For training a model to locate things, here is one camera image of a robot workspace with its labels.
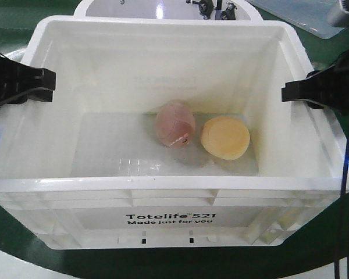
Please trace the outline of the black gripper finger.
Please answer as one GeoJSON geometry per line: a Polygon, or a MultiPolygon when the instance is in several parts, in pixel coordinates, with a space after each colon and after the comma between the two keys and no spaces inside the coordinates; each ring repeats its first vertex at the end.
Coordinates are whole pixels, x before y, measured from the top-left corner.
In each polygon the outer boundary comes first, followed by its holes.
{"type": "Polygon", "coordinates": [[[29,99],[52,102],[56,73],[11,60],[0,53],[0,108],[29,99]]]}
{"type": "Polygon", "coordinates": [[[324,70],[312,71],[303,80],[286,83],[281,100],[305,101],[313,109],[349,110],[349,50],[324,70]]]}

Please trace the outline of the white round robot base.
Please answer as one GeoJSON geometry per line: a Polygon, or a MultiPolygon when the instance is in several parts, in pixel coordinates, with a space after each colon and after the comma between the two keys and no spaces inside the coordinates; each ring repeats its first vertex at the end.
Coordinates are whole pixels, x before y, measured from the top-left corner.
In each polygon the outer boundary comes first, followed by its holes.
{"type": "Polygon", "coordinates": [[[81,1],[76,17],[262,21],[247,1],[81,1]]]}

